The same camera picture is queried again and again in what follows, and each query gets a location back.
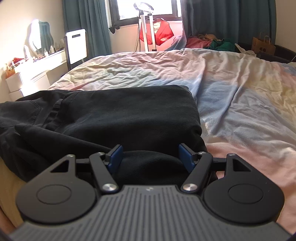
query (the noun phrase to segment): red bag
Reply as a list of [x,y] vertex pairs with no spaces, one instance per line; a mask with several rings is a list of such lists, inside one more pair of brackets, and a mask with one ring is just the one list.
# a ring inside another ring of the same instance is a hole
[[[172,29],[170,28],[169,22],[163,20],[162,18],[158,18],[153,21],[153,27],[154,27],[154,36],[155,36],[155,43],[156,45],[160,46],[165,41],[169,40],[171,37],[174,36],[174,33]],[[152,44],[152,38],[151,38],[151,30],[150,30],[150,23],[149,21],[146,21],[146,31],[147,31],[147,43],[149,45]],[[143,37],[143,30],[141,26],[140,31],[140,40],[144,42]]]

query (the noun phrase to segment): white dresser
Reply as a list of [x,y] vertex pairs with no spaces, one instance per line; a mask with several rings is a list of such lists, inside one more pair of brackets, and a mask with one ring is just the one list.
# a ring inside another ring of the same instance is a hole
[[15,74],[6,79],[10,98],[15,101],[46,90],[68,72],[65,50],[36,62],[27,61],[15,67]]

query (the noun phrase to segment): white wall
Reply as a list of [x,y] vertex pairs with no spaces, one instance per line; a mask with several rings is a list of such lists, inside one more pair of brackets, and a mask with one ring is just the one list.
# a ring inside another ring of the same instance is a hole
[[[172,45],[172,42],[177,35],[181,35],[183,31],[182,21],[170,21],[170,27],[174,33],[174,37],[160,46],[156,46],[158,51],[163,51]],[[129,52],[134,51],[138,33],[138,25],[128,25],[120,27],[119,30],[115,30],[115,33],[110,32],[112,53]],[[144,51],[144,43],[141,41],[141,51]]]
[[64,37],[62,0],[2,0],[0,2],[0,102],[10,100],[2,65],[24,57],[28,26],[34,19],[49,22],[55,42]]
[[296,0],[276,0],[276,44],[296,52]]

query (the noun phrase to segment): gray ribbed surface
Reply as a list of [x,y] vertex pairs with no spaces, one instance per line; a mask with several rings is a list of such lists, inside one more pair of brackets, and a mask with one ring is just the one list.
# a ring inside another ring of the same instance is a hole
[[197,196],[175,186],[126,186],[105,195],[76,222],[44,227],[25,223],[10,237],[15,241],[286,241],[289,234],[276,223],[233,226],[216,219]]

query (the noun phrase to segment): pink clothing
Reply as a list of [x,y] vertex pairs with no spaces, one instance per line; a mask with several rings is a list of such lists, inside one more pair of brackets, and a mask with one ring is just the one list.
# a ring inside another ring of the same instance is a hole
[[205,47],[209,47],[212,43],[212,40],[202,40],[196,37],[192,37],[187,39],[187,44],[185,46],[185,48],[191,48],[191,49],[195,49],[195,48],[205,48]]

